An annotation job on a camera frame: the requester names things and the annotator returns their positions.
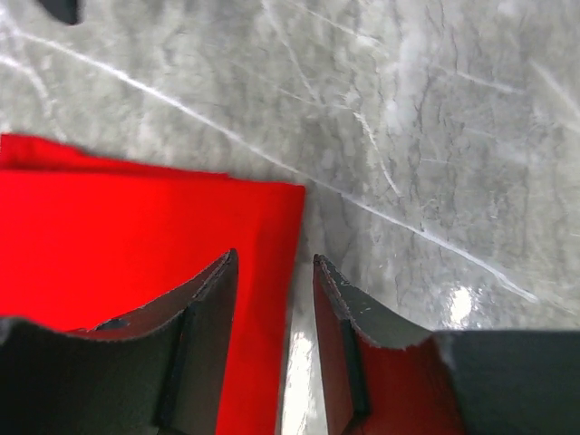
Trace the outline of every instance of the gray marble surface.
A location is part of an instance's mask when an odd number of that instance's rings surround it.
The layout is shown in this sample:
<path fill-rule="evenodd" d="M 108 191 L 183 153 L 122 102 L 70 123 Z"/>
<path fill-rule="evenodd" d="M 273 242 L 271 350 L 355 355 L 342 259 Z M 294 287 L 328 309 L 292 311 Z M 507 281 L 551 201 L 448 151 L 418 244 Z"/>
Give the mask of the gray marble surface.
<path fill-rule="evenodd" d="M 325 434 L 311 258 L 430 328 L 580 324 L 580 4 L 0 0 L 0 128 L 309 189 L 282 432 Z"/>

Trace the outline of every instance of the cloth fold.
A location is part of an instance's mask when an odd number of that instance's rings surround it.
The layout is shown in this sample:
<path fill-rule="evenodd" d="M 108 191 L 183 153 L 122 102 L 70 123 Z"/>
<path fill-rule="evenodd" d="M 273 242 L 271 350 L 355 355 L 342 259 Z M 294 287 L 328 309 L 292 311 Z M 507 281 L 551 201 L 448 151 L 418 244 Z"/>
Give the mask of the cloth fold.
<path fill-rule="evenodd" d="M 305 189 L 0 137 L 0 315 L 92 328 L 234 248 L 237 306 L 220 435 L 275 431 Z"/>

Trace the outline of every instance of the red cloth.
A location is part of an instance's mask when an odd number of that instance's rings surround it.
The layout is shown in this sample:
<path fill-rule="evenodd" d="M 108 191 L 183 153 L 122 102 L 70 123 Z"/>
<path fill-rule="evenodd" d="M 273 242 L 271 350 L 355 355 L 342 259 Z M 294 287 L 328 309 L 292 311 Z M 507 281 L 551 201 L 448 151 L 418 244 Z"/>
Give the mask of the red cloth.
<path fill-rule="evenodd" d="M 0 142 L 0 315 L 66 331 L 126 313 L 234 247 L 235 322 L 217 433 L 275 432 L 305 189 Z"/>

